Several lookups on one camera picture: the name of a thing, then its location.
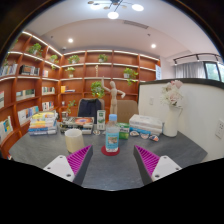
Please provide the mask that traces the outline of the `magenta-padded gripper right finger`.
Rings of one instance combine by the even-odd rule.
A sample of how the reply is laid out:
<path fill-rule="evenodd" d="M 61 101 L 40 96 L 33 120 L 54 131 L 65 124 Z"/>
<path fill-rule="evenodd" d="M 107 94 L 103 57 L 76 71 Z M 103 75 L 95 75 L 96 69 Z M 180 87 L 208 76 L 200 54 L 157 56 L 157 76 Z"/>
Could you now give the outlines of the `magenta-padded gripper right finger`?
<path fill-rule="evenodd" d="M 138 145 L 134 146 L 133 154 L 144 185 L 181 170 L 167 155 L 158 156 Z"/>

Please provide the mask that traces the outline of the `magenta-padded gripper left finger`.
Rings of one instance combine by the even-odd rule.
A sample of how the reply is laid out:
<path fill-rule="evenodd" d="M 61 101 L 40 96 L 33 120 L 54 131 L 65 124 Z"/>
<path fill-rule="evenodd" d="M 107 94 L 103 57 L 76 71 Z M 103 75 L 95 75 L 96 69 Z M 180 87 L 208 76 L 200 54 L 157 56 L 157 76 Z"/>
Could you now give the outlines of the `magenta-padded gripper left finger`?
<path fill-rule="evenodd" d="M 93 146 L 89 145 L 68 156 L 57 156 L 44 170 L 81 186 L 92 155 Z"/>

